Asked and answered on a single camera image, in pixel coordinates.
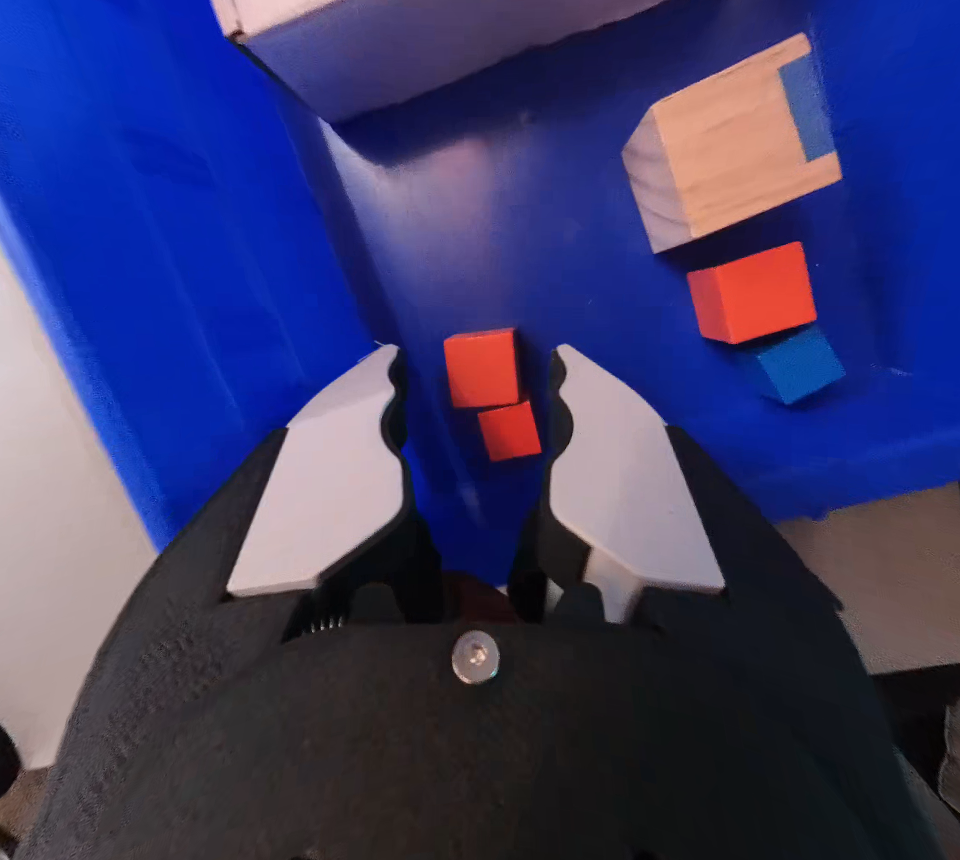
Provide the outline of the blue cube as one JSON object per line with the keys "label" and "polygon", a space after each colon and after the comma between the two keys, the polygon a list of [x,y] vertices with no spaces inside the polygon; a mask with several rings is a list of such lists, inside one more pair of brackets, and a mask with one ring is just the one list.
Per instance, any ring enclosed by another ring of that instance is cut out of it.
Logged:
{"label": "blue cube", "polygon": [[834,153],[829,111],[811,53],[783,64],[777,73],[806,161]]}
{"label": "blue cube", "polygon": [[737,356],[761,396],[783,406],[792,406],[816,395],[847,374],[816,324],[749,343]]}

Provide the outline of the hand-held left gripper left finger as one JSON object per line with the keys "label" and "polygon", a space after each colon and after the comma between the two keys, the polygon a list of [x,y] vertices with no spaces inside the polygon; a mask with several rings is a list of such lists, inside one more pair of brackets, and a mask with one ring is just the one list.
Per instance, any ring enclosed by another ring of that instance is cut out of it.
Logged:
{"label": "hand-held left gripper left finger", "polygon": [[226,591],[304,591],[366,552],[414,504],[406,363],[378,346],[316,393],[285,429]]}

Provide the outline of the person's left hand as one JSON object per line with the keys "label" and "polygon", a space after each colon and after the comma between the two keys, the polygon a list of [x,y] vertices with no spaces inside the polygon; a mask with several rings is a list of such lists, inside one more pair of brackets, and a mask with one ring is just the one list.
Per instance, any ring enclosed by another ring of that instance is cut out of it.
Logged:
{"label": "person's left hand", "polygon": [[518,624],[519,614],[509,597],[473,575],[446,571],[442,575],[445,615],[474,624]]}

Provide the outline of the grey desk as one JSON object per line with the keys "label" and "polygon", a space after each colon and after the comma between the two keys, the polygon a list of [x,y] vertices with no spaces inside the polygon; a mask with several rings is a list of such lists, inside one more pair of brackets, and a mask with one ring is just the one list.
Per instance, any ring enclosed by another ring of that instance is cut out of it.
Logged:
{"label": "grey desk", "polygon": [[[93,657],[156,552],[5,256],[1,720],[46,768]],[[958,488],[778,526],[844,603],[871,673],[958,662]]]}

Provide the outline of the red cube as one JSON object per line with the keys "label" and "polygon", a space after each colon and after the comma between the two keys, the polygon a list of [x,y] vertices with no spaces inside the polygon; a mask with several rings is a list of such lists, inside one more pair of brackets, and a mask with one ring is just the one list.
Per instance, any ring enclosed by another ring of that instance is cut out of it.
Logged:
{"label": "red cube", "polygon": [[454,409],[508,407],[521,400],[515,328],[456,334],[443,341],[443,352]]}
{"label": "red cube", "polygon": [[482,410],[477,419],[486,455],[491,462],[529,458],[542,453],[534,411],[528,399]]}
{"label": "red cube", "polygon": [[709,340],[739,345],[817,319],[800,242],[692,271],[686,280],[700,334]]}

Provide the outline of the large wooden cube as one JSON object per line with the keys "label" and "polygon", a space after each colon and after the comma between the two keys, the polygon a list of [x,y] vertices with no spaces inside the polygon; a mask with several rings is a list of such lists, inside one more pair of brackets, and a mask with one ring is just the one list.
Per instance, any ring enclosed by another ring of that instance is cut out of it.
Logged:
{"label": "large wooden cube", "polygon": [[648,109],[621,157],[653,253],[842,179],[836,146],[807,162],[779,79],[783,64],[808,52],[814,60],[809,38],[796,34]]}

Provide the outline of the blue plastic bin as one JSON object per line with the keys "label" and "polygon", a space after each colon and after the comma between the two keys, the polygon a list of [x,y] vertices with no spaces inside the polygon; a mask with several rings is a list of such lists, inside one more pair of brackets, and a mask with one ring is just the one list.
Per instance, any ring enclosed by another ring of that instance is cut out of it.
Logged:
{"label": "blue plastic bin", "polygon": [[[653,253],[630,135],[799,33],[842,179]],[[791,242],[846,377],[783,406],[738,351],[787,331],[703,338],[687,276]],[[571,344],[772,520],[819,518],[958,480],[958,0],[667,0],[341,122],[210,0],[2,0],[2,246],[159,550],[389,343],[441,547],[509,545],[545,463],[487,458],[443,347],[510,327],[540,423]]]}

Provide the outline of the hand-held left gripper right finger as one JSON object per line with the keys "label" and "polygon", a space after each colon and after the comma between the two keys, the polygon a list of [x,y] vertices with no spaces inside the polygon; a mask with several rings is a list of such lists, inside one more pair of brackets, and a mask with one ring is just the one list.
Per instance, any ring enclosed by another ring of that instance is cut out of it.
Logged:
{"label": "hand-held left gripper right finger", "polygon": [[549,583],[592,586],[612,624],[629,622],[647,588],[725,591],[664,419],[567,343],[550,367],[558,439],[542,510],[555,532],[539,557]]}

